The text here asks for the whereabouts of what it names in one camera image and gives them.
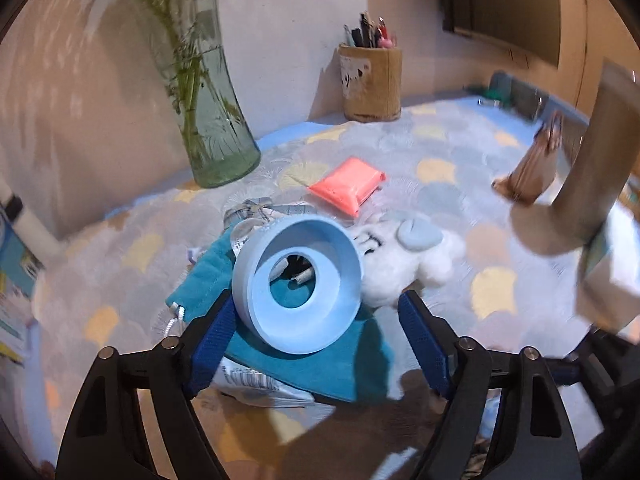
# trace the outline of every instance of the cardboard pencil cup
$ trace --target cardboard pencil cup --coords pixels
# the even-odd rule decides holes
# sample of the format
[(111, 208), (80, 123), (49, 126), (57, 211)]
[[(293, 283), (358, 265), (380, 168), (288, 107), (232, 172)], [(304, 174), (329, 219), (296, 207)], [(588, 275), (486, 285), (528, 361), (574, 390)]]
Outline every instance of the cardboard pencil cup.
[(341, 45), (344, 115), (370, 123), (400, 117), (402, 50)]

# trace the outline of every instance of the green glass vase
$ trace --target green glass vase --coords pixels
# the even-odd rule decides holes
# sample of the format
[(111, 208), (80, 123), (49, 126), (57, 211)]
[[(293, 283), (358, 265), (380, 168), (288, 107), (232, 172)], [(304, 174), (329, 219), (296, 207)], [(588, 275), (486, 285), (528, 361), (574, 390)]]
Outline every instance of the green glass vase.
[(158, 15), (153, 6), (145, 6), (156, 66), (196, 183), (222, 186), (254, 170), (260, 150), (229, 77), (218, 0), (169, 0), (166, 7), (169, 12)]

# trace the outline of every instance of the pink package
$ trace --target pink package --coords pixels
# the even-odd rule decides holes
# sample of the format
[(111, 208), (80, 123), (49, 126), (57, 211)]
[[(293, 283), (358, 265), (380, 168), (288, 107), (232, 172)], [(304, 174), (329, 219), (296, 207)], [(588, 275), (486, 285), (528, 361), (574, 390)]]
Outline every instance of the pink package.
[(360, 206), (386, 180), (382, 171), (354, 156), (345, 160), (329, 176), (309, 186), (309, 191), (356, 217)]

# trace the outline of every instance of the pen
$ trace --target pen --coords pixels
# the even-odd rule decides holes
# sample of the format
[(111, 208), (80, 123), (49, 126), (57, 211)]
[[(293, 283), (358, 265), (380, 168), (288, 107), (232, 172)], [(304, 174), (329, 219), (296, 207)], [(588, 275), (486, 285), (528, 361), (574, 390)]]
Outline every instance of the pen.
[(351, 37), (353, 38), (353, 43), (355, 44), (355, 46), (364, 46), (364, 43), (362, 42), (362, 33), (359, 28), (354, 28), (351, 31)]
[(365, 48), (371, 48), (370, 27), (369, 22), (367, 21), (367, 16), (364, 12), (360, 15), (360, 28), (362, 29), (362, 46)]
[(373, 20), (369, 16), (369, 13), (364, 11), (364, 18), (367, 20), (367, 25), (369, 25), (369, 42), (373, 48), (377, 47), (376, 45), (376, 24), (373, 23)]
[(380, 21), (380, 33), (382, 34), (382, 37), (385, 38), (385, 40), (388, 40), (389, 35), (386, 31), (385, 20), (383, 20), (382, 18), (379, 18), (378, 20)]
[(355, 40), (353, 39), (353, 36), (351, 35), (351, 29), (349, 28), (349, 25), (345, 25), (344, 26), (344, 35), (347, 38), (347, 45), (356, 46)]

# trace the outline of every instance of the white plush toy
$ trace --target white plush toy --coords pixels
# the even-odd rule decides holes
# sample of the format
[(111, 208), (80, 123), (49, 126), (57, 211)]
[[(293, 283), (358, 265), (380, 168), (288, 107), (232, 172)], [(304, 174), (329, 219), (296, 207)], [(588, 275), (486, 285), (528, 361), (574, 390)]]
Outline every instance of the white plush toy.
[(465, 254), (457, 234), (411, 213), (373, 216), (348, 231), (364, 261), (362, 302), (372, 308), (396, 305), (415, 280), (443, 285), (453, 275), (453, 261)]

